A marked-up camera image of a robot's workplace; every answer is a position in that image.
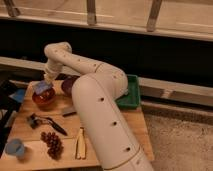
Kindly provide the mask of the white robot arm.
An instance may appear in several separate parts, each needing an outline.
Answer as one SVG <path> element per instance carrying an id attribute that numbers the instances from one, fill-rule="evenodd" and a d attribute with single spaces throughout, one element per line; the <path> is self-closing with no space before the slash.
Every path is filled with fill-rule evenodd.
<path id="1" fill-rule="evenodd" d="M 75 55 L 67 42 L 44 48 L 45 81 L 67 66 L 81 74 L 72 101 L 104 171 L 154 171 L 115 100 L 127 92 L 125 72 L 108 63 Z"/>

